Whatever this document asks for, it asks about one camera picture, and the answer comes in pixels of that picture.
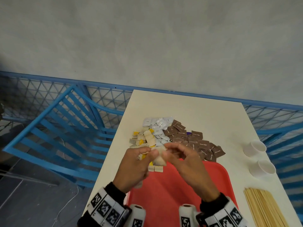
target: gray wall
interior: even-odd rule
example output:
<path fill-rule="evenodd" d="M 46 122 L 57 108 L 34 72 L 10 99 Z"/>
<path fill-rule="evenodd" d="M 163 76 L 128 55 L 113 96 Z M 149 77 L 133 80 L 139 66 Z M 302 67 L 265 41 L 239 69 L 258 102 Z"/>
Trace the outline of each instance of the gray wall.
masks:
<path fill-rule="evenodd" d="M 303 105 L 303 0 L 0 0 L 0 70 Z"/>

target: gray floor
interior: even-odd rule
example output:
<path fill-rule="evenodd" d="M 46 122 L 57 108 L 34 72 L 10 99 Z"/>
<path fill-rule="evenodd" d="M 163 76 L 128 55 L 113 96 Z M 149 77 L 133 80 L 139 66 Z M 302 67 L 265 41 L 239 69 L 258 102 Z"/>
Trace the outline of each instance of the gray floor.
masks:
<path fill-rule="evenodd" d="M 51 227 L 58 212 L 77 194 L 75 184 L 25 160 L 20 160 L 12 172 L 58 182 L 59 186 L 23 181 L 0 209 L 1 227 Z M 20 182 L 20 179 L 7 177 L 0 180 L 0 205 Z M 60 213 L 54 227 L 75 227 L 91 190 L 79 189 L 78 195 Z"/>

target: paper cup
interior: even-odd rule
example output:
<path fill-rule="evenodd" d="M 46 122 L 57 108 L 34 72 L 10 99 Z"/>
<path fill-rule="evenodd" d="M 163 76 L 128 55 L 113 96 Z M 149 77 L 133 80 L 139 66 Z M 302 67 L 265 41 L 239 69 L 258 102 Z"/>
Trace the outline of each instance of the paper cup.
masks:
<path fill-rule="evenodd" d="M 266 146 L 259 140 L 253 140 L 243 148 L 243 152 L 248 157 L 252 157 L 260 152 L 266 152 Z"/>
<path fill-rule="evenodd" d="M 273 175 L 276 172 L 276 168 L 268 160 L 259 160 L 249 168 L 249 172 L 255 178 L 260 178 L 266 175 Z"/>

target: blue lattice fence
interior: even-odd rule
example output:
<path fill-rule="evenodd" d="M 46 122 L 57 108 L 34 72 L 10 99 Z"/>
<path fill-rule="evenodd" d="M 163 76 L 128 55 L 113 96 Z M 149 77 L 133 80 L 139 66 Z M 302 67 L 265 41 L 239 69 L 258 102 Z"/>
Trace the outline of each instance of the blue lattice fence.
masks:
<path fill-rule="evenodd" d="M 97 104 L 118 111 L 126 109 L 134 89 L 241 102 L 260 140 L 267 145 L 267 153 L 296 210 L 301 210 L 298 207 L 303 200 L 303 106 L 0 72 L 4 118 L 35 119 L 71 84 Z M 122 117 L 100 110 L 92 112 L 106 128 L 116 129 Z"/>

